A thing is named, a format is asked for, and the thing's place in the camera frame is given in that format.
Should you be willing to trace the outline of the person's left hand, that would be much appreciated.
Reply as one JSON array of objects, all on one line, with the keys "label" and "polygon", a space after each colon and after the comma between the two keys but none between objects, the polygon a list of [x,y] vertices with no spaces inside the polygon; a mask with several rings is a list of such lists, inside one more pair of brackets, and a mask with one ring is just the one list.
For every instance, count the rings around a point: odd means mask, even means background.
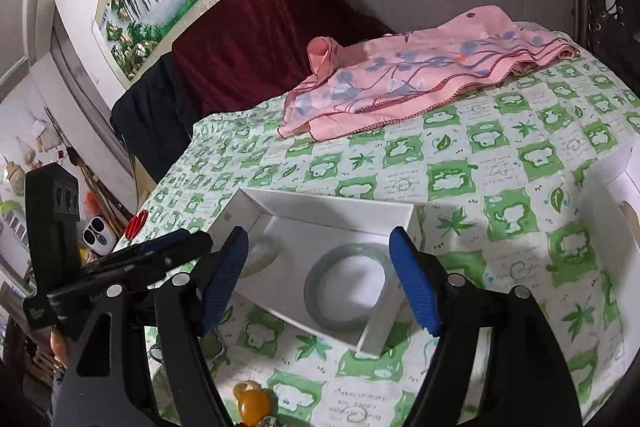
[{"label": "person's left hand", "polygon": [[50,348],[58,364],[67,367],[70,361],[67,343],[62,333],[55,327],[52,327],[50,332]]}]

